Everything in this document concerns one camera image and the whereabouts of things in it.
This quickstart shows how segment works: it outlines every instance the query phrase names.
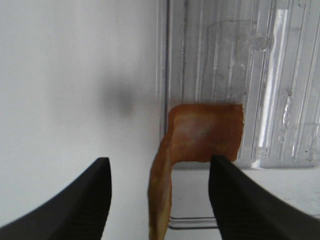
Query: orange object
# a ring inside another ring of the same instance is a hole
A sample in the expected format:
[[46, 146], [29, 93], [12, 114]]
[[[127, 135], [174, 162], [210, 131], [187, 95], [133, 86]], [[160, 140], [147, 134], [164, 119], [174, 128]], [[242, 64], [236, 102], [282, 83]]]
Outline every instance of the orange object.
[[166, 235], [172, 204], [172, 166], [178, 162], [209, 162], [212, 155], [224, 155], [235, 161], [243, 126], [240, 104], [183, 104], [171, 109], [168, 131], [150, 171], [150, 240], [163, 240]]

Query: bent orange strip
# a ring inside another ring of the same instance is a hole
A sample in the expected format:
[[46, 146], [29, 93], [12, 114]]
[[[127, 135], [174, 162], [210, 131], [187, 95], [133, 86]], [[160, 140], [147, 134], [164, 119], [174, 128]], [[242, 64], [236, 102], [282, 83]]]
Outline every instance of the bent orange strip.
[[168, 131], [155, 155], [149, 178], [149, 239], [163, 240], [172, 204], [172, 166], [178, 162], [209, 162], [212, 155], [237, 158], [244, 126], [239, 104], [183, 104], [168, 116]]

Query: folded food item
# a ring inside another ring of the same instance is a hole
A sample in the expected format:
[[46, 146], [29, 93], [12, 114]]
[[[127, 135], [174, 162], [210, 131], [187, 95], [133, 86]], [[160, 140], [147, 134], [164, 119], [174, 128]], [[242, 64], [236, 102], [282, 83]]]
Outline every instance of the folded food item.
[[212, 155], [235, 161], [241, 143], [241, 104], [182, 104], [168, 114], [168, 131], [155, 155], [149, 178], [149, 239], [163, 240], [172, 204], [172, 166], [209, 162]]

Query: translucent plastic container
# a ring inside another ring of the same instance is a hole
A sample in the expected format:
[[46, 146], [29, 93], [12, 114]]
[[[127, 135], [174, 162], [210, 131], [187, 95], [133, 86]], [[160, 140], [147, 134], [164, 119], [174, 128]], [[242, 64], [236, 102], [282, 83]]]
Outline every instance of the translucent plastic container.
[[[297, 174], [319, 174], [312, 168], [320, 162], [320, 1], [160, 1], [158, 26], [162, 136], [176, 105], [242, 103], [238, 167], [264, 169], [244, 170], [260, 179], [268, 178], [267, 169], [287, 169], [273, 171], [272, 178], [288, 188]], [[171, 228], [217, 226], [208, 200], [208, 167], [174, 166]], [[320, 201], [319, 193], [305, 200]], [[320, 204], [306, 211], [319, 214]]]

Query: white wall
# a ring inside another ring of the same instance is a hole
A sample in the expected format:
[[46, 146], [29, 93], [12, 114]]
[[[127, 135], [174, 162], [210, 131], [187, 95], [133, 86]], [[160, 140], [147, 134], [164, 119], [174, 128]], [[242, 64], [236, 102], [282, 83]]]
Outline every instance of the white wall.
[[106, 239], [147, 239], [157, 2], [0, 2], [0, 226], [110, 157]]

